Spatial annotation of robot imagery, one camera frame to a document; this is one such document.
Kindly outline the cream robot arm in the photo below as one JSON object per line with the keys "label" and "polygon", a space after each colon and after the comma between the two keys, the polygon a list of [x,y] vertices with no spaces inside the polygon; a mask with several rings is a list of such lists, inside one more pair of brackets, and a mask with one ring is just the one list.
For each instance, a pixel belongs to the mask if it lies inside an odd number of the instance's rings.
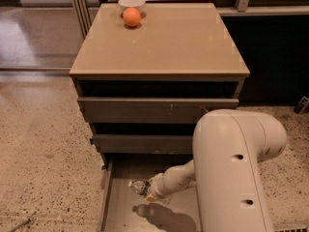
{"label": "cream robot arm", "polygon": [[282,154],[286,143],[270,115],[214,110],[195,127],[193,160],[152,177],[146,199],[196,187],[203,232],[274,232],[258,163]]}

